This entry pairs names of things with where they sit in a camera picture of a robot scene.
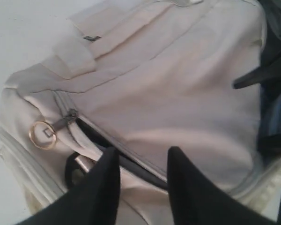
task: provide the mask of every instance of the seam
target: seam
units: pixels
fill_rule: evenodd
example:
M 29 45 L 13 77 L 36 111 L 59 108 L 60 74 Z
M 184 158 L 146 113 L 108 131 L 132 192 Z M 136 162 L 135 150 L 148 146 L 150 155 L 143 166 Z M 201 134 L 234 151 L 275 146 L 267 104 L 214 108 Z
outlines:
M 159 55 L 161 55 L 161 54 L 162 54 L 166 49 L 168 49 L 173 43 L 175 43 L 175 42 L 176 42 L 177 40 L 179 40 L 183 35 L 185 35 L 187 32 L 189 32 L 189 30 L 191 30 L 191 29 L 192 29 L 197 23 L 199 23 L 207 14 L 209 14 L 209 13 L 214 9 L 214 7 L 215 7 L 220 1 L 222 1 L 222 0 L 216 1 L 216 3 L 215 3 L 214 5 L 212 5 L 212 6 L 207 10 L 206 13 L 202 13 L 202 15 L 197 19 L 197 21 L 195 21 L 193 24 L 191 24 L 191 26 L 190 26 L 188 29 L 186 29 L 186 31 L 184 31 L 181 35 L 179 35 L 179 37 L 177 37 L 175 40 L 171 41 L 171 42 L 170 42 L 166 47 L 164 47 L 158 54 L 156 54 L 155 56 L 149 58 L 148 60 L 146 60 L 146 61 L 144 61 L 144 62 L 147 62 L 147 61 L 150 61 L 150 60 L 152 60 L 152 59 L 155 59 L 155 58 L 157 58 Z M 118 75 L 118 76 L 116 76 L 116 77 L 114 77 L 114 78 L 111 78 L 111 79 L 109 79 L 109 80 L 107 80 L 107 81 L 104 81 L 104 82 L 102 82 L 102 83 L 100 83 L 100 84 L 98 84 L 98 85 L 96 85 L 96 86 L 94 86 L 94 87 L 91 87 L 91 88 L 89 88 L 89 89 L 86 89 L 86 90 L 84 90 L 84 91 L 80 91 L 80 92 L 74 92 L 74 91 L 68 91 L 68 90 L 61 90 L 61 91 L 68 92 L 68 93 L 73 93 L 73 94 L 85 93 L 85 92 L 90 91 L 90 90 L 92 90 L 92 89 L 94 89 L 94 88 L 96 88 L 96 87 L 99 87 L 99 86 L 101 86 L 101 85 L 103 85 L 103 84 L 106 84 L 106 83 L 108 83 L 108 82 L 110 82 L 110 81 L 112 81 L 112 80 L 115 80 L 115 79 L 117 79 L 117 78 L 119 78 L 119 77 L 121 77 L 121 76 L 123 76 L 123 75 L 126 75 L 126 74 L 128 74 L 130 71 L 137 69 L 139 66 L 141 66 L 141 64 L 138 65 L 138 66 L 136 66 L 135 68 L 132 68 L 132 69 L 129 70 L 129 71 L 124 72 L 123 74 L 120 74 L 120 75 Z M 32 92 L 32 93 L 39 93 L 39 92 L 42 92 L 42 91 L 45 91 L 45 90 L 40 90 L 40 91 L 36 91 L 36 92 Z
M 140 216 L 140 218 L 143 219 L 143 221 L 149 225 L 149 222 L 145 220 L 145 218 L 134 208 L 132 207 L 132 205 L 130 203 L 128 203 L 126 200 L 124 200 L 123 198 L 121 198 L 123 202 L 125 202 L 136 214 L 138 214 Z

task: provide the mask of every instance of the gold ring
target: gold ring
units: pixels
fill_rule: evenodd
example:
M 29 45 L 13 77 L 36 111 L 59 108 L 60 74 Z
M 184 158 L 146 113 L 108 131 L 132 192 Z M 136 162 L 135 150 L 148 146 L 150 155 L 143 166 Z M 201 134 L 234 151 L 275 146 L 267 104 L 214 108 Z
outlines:
M 53 138 L 53 140 L 52 140 L 52 142 L 51 142 L 50 144 L 48 144 L 48 145 L 41 146 L 41 145 L 39 145 L 39 144 L 37 143 L 37 141 L 36 141 L 35 128 L 36 128 L 36 126 L 39 125 L 39 124 L 46 125 L 46 127 L 52 132 L 52 138 Z M 44 121 L 36 121 L 36 122 L 31 126 L 28 135 L 29 135 L 29 139 L 31 140 L 31 142 L 32 142 L 37 148 L 42 149 L 42 150 L 50 150 L 50 149 L 52 149 L 52 148 L 55 146 L 56 141 L 57 141 L 57 136 L 56 136 L 56 133 L 55 133 L 53 127 L 52 127 L 49 123 L 44 122 Z

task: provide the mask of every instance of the cream fabric bag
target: cream fabric bag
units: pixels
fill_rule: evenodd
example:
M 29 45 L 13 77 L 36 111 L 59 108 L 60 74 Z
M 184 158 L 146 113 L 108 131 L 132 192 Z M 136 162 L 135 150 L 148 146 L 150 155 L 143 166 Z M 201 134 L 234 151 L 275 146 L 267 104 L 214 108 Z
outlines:
M 179 146 L 214 184 L 261 212 L 281 185 L 281 157 L 265 163 L 256 151 L 259 87 L 231 84 L 259 66 L 262 7 L 256 0 L 119 2 L 71 18 L 93 42 L 65 38 L 53 56 L 6 81 L 0 153 L 29 199 L 39 209 L 67 191 L 73 152 L 100 158 L 84 124 L 161 182 L 167 151 Z M 173 224 L 166 190 L 127 168 L 121 179 L 117 224 Z

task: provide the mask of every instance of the white surface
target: white surface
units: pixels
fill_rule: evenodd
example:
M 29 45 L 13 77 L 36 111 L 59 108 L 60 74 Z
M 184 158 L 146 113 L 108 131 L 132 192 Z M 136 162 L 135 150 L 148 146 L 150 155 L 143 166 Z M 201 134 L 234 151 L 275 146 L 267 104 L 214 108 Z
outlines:
M 78 33 L 68 16 L 99 0 L 0 0 L 0 93 L 7 77 L 43 60 L 66 34 Z M 266 210 L 277 215 L 280 193 Z M 29 215 L 22 193 L 0 159 L 0 225 Z

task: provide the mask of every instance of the zipper pull tab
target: zipper pull tab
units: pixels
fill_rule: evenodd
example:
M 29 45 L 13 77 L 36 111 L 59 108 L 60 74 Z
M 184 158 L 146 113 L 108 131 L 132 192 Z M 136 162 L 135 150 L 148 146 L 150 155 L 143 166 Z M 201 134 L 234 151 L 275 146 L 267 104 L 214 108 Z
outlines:
M 68 111 L 68 113 L 59 121 L 53 123 L 51 125 L 54 133 L 58 132 L 59 130 L 65 128 L 66 126 L 70 125 L 71 123 L 73 123 L 76 119 L 78 118 L 78 111 L 75 109 L 70 109 Z M 46 128 L 45 130 L 43 130 L 44 134 L 50 138 L 52 137 L 53 133 L 51 131 L 51 129 Z
M 52 125 L 44 121 L 36 121 L 29 130 L 28 133 L 29 139 L 37 148 L 42 150 L 50 150 L 55 146 L 57 142 L 56 133 L 59 130 L 67 127 L 69 124 L 73 123 L 77 118 L 78 118 L 78 111 L 75 109 L 70 109 L 62 119 L 53 123 Z M 37 126 L 43 126 L 43 127 L 45 126 L 46 129 L 43 130 L 43 133 L 48 139 L 50 139 L 49 143 L 44 144 L 44 140 L 43 141 L 38 140 L 36 136 Z

